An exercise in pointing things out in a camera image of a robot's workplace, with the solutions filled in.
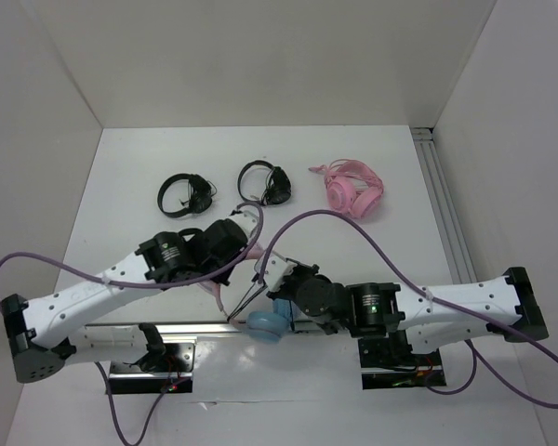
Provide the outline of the pink blue cat-ear headphones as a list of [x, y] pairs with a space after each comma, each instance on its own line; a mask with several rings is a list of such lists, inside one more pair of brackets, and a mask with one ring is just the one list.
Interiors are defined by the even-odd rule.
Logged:
[[227, 313], [222, 304], [220, 289], [223, 284], [228, 284], [228, 277], [231, 274], [232, 269], [228, 269], [214, 279], [199, 283], [206, 292], [215, 297], [219, 311], [226, 317], [229, 324], [253, 339], [265, 343], [277, 343], [288, 330], [295, 330], [295, 319], [300, 315], [300, 311], [296, 307], [291, 307], [285, 300], [272, 302], [271, 312], [250, 312], [245, 322], [238, 322], [235, 319], [255, 297], [262, 295], [267, 290], [265, 285], [262, 285], [256, 292], [249, 289], [236, 308]]

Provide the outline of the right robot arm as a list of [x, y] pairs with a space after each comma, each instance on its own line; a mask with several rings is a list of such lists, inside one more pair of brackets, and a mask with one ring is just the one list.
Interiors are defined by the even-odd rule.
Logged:
[[509, 343], [541, 341], [549, 332], [523, 267], [485, 281], [417, 287], [399, 282], [344, 285], [317, 266], [294, 263], [267, 296], [300, 311], [327, 335], [384, 339], [392, 361], [410, 363], [440, 347], [500, 335]]

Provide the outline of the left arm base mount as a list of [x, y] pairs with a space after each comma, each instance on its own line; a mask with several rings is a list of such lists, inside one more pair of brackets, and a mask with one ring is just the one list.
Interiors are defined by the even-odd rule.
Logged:
[[111, 391], [114, 395], [158, 394], [164, 389], [171, 394], [192, 393], [195, 351], [194, 338], [178, 338], [166, 343], [166, 354], [148, 371], [112, 362], [107, 373]]

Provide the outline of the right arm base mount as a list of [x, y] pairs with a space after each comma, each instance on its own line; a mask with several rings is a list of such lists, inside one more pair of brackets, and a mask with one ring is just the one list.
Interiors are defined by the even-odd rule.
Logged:
[[362, 389], [445, 387], [445, 373], [439, 350], [414, 354], [406, 341], [365, 337], [358, 340]]

